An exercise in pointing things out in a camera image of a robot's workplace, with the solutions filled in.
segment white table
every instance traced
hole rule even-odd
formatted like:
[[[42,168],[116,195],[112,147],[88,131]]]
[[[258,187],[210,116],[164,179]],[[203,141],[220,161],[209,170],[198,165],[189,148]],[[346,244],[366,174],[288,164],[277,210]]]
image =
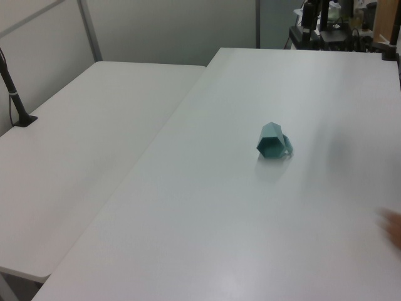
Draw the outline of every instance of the white table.
[[[396,63],[221,49],[34,301],[398,300],[400,183]]]
[[[204,67],[94,64],[0,138],[0,272],[44,282]]]

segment table leg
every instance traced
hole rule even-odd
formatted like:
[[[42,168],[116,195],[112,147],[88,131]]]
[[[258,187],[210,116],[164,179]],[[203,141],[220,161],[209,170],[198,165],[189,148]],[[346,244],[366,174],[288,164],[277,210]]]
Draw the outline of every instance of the table leg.
[[[0,273],[0,297],[4,301],[18,301],[17,296],[15,296],[13,290],[8,285],[7,281],[4,279],[3,275]]]

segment human hand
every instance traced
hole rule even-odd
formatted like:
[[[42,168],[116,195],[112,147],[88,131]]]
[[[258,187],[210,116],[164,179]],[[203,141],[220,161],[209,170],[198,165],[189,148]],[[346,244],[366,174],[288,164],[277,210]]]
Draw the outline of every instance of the human hand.
[[[382,228],[393,245],[401,250],[401,214],[391,210],[382,210],[380,214],[385,219]]]

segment hexagonal cup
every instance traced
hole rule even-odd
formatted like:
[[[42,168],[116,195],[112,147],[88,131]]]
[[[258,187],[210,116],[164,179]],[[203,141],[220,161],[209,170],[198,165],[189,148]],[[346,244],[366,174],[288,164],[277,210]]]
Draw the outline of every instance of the hexagonal cup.
[[[262,128],[257,149],[264,158],[282,158],[293,152],[288,137],[283,135],[281,127],[273,122]]]

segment black cable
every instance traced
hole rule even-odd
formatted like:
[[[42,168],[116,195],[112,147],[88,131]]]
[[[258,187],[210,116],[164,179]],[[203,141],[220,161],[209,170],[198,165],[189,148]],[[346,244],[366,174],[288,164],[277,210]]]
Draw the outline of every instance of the black cable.
[[[2,59],[2,61],[4,62],[4,64],[6,65],[6,68],[7,68],[7,61],[6,61],[6,57],[5,57],[5,55],[4,55],[4,53],[3,53],[3,51],[2,51],[2,49],[0,48],[0,55],[1,55],[1,59]]]
[[[352,35],[353,35],[353,31],[354,31],[354,30],[356,30],[356,31],[357,31],[357,34],[358,34],[358,39],[360,39],[360,38],[361,38],[361,36],[360,36],[360,34],[359,34],[359,30],[358,30],[358,28],[353,28],[353,29],[352,29]]]
[[[11,122],[11,125],[14,126],[13,117],[11,116],[11,95],[10,94],[8,95],[8,107],[9,107],[8,112],[10,114],[10,122]]]
[[[289,42],[289,37],[288,37],[288,39],[287,39],[286,44],[284,45],[284,48],[283,48],[284,50],[287,48],[288,42]]]
[[[6,57],[5,57],[5,55],[4,55],[4,53],[3,53],[1,48],[0,48],[0,55],[1,55],[1,60],[6,65],[6,69],[7,69],[7,60],[6,60]],[[13,117],[11,115],[11,95],[10,94],[8,94],[8,112],[9,112],[9,115],[10,115],[11,125],[14,126]]]

